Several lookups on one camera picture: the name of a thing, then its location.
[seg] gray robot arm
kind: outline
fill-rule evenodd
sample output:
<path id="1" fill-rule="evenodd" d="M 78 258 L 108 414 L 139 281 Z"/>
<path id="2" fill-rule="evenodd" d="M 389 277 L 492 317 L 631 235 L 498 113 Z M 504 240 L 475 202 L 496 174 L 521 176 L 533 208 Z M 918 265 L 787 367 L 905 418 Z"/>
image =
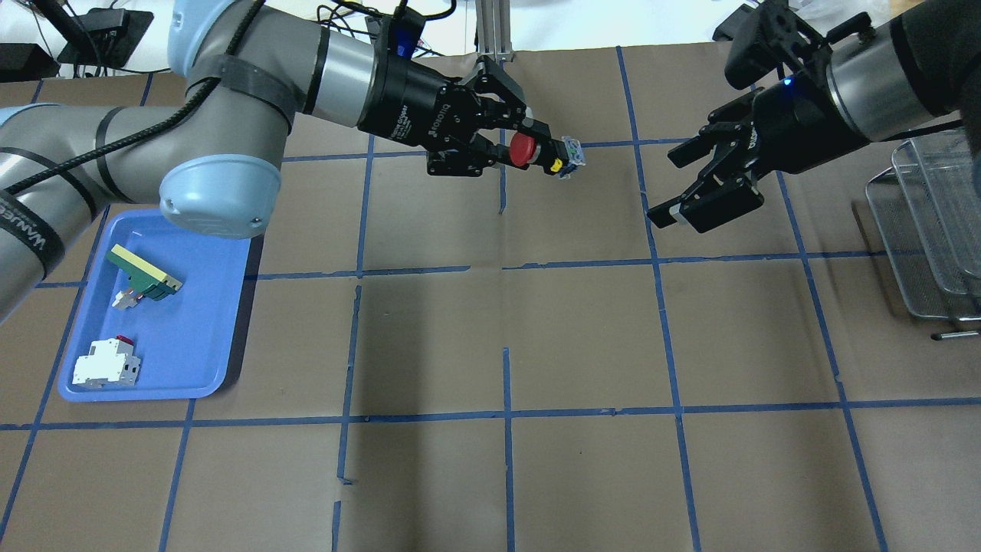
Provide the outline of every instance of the gray robot arm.
<path id="1" fill-rule="evenodd" d="M 181 110 L 0 110 L 0 322 L 109 203 L 159 203 L 205 234 L 264 232 L 297 112 L 423 145 L 431 175 L 479 176 L 503 163 L 567 177 L 583 164 L 578 143 L 532 119 L 521 88 L 492 61 L 464 79 L 414 63 L 415 40 L 392 42 L 421 33 L 425 17 L 398 16 L 372 45 L 262 1 L 178 0 L 168 55 L 187 78 Z M 521 151 L 478 132 L 496 128 L 517 131 Z M 121 139 L 129 142 L 118 147 Z"/>

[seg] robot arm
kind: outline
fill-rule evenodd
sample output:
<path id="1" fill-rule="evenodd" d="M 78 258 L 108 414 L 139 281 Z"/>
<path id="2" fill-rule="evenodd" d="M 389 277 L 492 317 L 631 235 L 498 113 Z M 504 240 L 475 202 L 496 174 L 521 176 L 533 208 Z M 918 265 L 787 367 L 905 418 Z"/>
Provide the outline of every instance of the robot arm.
<path id="1" fill-rule="evenodd" d="M 858 39 L 832 51 L 852 34 Z M 791 69 L 784 78 L 783 67 Z M 927 0 L 880 28 L 860 14 L 827 36 L 787 0 L 766 0 L 735 36 L 726 79 L 750 87 L 774 70 L 781 81 L 708 115 L 698 136 L 668 153 L 684 167 L 712 153 L 696 182 L 654 208 L 658 227 L 707 232 L 763 204 L 756 182 L 800 173 L 960 109 L 981 193 L 981 2 Z"/>
<path id="2" fill-rule="evenodd" d="M 503 163 L 568 177 L 584 164 L 489 58 L 465 79 L 413 62 L 426 21 L 413 10 L 386 17 L 372 45 L 263 3 L 176 2 L 168 57 L 187 78 L 181 109 L 0 109 L 0 322 L 109 203 L 159 203 L 205 234 L 263 233 L 297 112 L 422 145 L 431 175 Z M 517 131 L 516 147 L 479 134 L 498 128 Z"/>

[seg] white circuit breaker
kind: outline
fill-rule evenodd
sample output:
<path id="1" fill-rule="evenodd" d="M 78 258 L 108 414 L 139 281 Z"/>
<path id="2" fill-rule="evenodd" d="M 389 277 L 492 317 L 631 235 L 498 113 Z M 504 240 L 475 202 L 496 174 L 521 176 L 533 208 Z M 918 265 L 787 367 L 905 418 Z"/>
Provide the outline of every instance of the white circuit breaker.
<path id="1" fill-rule="evenodd" d="M 135 385 L 140 360 L 132 350 L 132 340 L 124 336 L 93 341 L 88 355 L 76 360 L 72 383 L 89 389 L 99 389 L 107 383 Z"/>

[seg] yellow component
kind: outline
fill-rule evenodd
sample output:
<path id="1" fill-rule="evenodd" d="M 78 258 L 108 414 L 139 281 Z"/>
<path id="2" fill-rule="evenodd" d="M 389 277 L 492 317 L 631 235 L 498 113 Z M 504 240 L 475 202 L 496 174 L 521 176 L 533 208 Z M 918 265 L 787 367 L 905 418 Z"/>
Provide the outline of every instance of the yellow component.
<path id="1" fill-rule="evenodd" d="M 167 274 L 163 270 L 157 268 L 156 266 L 150 264 L 149 262 L 143 260 L 142 257 L 133 253 L 132 251 L 124 248 L 119 244 L 115 244 L 112 248 L 112 253 L 118 255 L 122 260 L 128 262 L 129 264 L 135 266 L 139 270 L 145 272 L 151 278 L 154 278 L 158 282 L 165 284 L 167 287 L 174 291 L 177 291 L 183 285 L 180 280 Z"/>

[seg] light blue joint cap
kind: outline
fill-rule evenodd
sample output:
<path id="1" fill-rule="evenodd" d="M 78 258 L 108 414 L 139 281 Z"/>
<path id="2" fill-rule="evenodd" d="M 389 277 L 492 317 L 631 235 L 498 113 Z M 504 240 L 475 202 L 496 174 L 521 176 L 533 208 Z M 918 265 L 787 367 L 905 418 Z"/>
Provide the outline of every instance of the light blue joint cap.
<path id="1" fill-rule="evenodd" d="M 167 42 L 167 61 L 174 73 L 187 78 L 201 42 L 234 0 L 177 0 Z"/>
<path id="2" fill-rule="evenodd" d="M 28 105 L 18 105 L 16 107 L 2 107 L 0 108 L 0 127 L 2 127 L 3 124 L 6 123 L 7 121 L 10 121 L 10 118 L 17 115 L 18 113 L 34 107 L 40 107 L 42 105 L 61 105 L 61 104 L 60 103 L 29 103 Z"/>
<path id="3" fill-rule="evenodd" d="M 171 169 L 160 185 L 160 210 L 199 234 L 253 238 L 266 231 L 282 177 L 251 155 L 207 155 Z"/>

